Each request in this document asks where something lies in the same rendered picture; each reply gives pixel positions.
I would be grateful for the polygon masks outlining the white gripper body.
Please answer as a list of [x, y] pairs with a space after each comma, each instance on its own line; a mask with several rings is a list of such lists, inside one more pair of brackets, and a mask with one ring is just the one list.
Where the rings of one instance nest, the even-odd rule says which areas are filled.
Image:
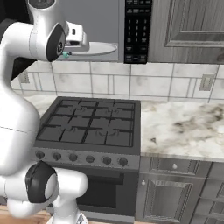
[[85, 36], [82, 38], [67, 37], [65, 50], [67, 52], [86, 52], [88, 50], [88, 41]]

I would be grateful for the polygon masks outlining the grey microwave turntable plate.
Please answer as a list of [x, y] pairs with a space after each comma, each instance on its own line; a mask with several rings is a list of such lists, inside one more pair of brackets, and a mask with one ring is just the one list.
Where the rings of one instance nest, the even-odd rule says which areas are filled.
[[71, 52], [71, 56], [96, 56], [113, 53], [117, 50], [117, 45], [103, 42], [90, 42], [86, 52]]

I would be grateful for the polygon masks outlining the grey microwave oven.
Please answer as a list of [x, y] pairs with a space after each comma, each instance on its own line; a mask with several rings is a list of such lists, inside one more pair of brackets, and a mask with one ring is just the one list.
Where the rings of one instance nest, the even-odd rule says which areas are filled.
[[[148, 60], [151, 0], [28, 0], [33, 16], [31, 51], [49, 61], [122, 62]], [[62, 53], [67, 37], [117, 45], [115, 52], [96, 56]]]

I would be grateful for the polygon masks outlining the grey stove with hob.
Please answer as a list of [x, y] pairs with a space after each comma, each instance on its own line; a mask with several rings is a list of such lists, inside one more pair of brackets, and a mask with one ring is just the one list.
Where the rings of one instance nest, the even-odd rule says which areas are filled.
[[[100, 168], [138, 169], [141, 150], [141, 103], [132, 100], [77, 98], [59, 96], [41, 117], [41, 124], [32, 148], [31, 159], [57, 165], [92, 166]], [[42, 151], [42, 159], [36, 152]], [[61, 159], [53, 159], [53, 153]], [[75, 162], [70, 154], [78, 156]], [[88, 163], [86, 156], [93, 156]], [[110, 157], [105, 165], [103, 157]], [[121, 166], [120, 158], [128, 164]], [[133, 224], [134, 216], [84, 211], [92, 221]]]

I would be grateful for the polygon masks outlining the dark oven door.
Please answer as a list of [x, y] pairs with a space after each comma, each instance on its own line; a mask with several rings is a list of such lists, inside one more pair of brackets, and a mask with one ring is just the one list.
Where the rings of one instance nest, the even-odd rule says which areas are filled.
[[134, 216], [137, 200], [138, 169], [100, 168], [92, 166], [57, 165], [57, 168], [76, 170], [92, 175], [124, 175], [121, 185], [88, 180], [85, 194], [77, 199], [81, 210], [105, 214]]

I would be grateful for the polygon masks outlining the grey drawer front with knob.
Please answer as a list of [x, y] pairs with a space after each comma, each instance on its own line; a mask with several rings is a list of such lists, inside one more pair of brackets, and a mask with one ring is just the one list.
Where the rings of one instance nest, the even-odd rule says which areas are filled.
[[[173, 164], [176, 164], [178, 166], [177, 170], [172, 169]], [[151, 172], [205, 177], [209, 171], [210, 166], [211, 163], [207, 161], [152, 157], [150, 159], [149, 168]]]

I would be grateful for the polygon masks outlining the grey base cupboard door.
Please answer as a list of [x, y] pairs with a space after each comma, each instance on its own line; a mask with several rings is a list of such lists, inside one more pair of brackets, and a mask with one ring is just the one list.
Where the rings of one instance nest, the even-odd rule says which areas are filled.
[[139, 173], [136, 220], [158, 224], [189, 224], [203, 178]]

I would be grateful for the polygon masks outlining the grey wooden wall cupboard door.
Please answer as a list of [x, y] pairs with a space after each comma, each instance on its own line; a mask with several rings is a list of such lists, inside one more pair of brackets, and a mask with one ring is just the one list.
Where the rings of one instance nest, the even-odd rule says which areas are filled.
[[149, 61], [224, 65], [224, 0], [153, 0]]

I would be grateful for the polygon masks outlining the grey wall socket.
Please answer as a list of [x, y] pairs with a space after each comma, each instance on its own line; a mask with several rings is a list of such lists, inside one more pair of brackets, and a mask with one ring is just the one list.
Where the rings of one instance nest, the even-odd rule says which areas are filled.
[[200, 82], [199, 90], [200, 91], [210, 91], [214, 82], [213, 74], [203, 74]]

